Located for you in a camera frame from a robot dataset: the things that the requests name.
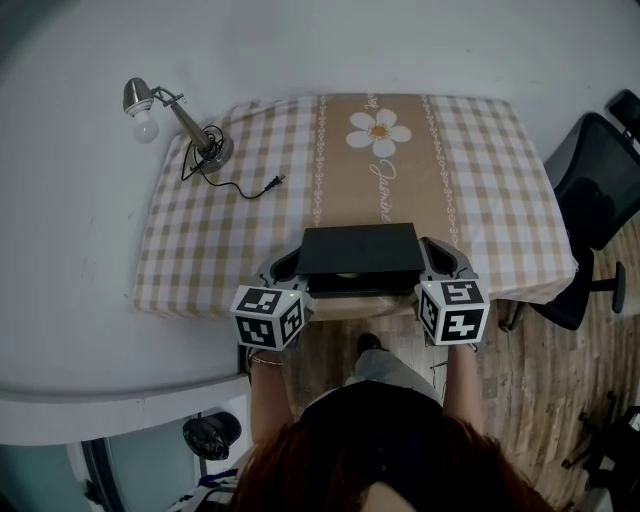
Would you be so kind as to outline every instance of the plug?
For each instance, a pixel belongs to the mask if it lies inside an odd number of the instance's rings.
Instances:
[[[275,178],[273,178],[269,182],[269,184],[266,187],[264,187],[265,191],[266,190],[271,190],[273,187],[277,187],[278,185],[281,185],[282,184],[282,180],[284,180],[285,178],[286,178],[286,176],[282,176],[282,177],[276,176]]]

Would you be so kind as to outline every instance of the black box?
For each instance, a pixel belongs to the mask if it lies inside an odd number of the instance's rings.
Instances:
[[[296,274],[315,298],[408,295],[425,269],[413,224],[309,228]]]

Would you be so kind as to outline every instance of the light bulb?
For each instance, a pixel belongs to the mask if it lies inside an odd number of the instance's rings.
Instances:
[[[148,110],[141,110],[133,116],[136,126],[133,129],[133,138],[140,144],[149,144],[158,136],[158,123],[149,115]]]

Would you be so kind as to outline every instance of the daisy print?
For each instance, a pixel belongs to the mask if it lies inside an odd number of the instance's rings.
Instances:
[[[397,142],[411,139],[411,130],[406,126],[396,126],[395,112],[381,108],[374,119],[369,114],[357,112],[351,116],[351,124],[359,131],[347,135],[347,144],[352,148],[366,148],[373,144],[373,154],[387,158],[396,152]]]

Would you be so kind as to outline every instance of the striped cloth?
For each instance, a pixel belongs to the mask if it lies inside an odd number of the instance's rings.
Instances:
[[[522,124],[503,101],[423,98],[444,149],[458,247],[487,278],[491,298],[552,300],[573,279],[575,264],[553,190]],[[211,187],[197,175],[182,182],[188,141],[172,141],[144,233],[136,308],[219,318],[264,259],[300,244],[304,229],[314,225],[318,112],[330,99],[251,102],[213,121],[235,143],[216,181],[255,193],[286,175],[284,185],[259,200],[244,200],[232,187]],[[446,215],[443,222],[449,222]],[[393,313],[401,302],[380,300],[372,308],[362,302],[353,311]],[[330,317],[325,308],[323,318]]]

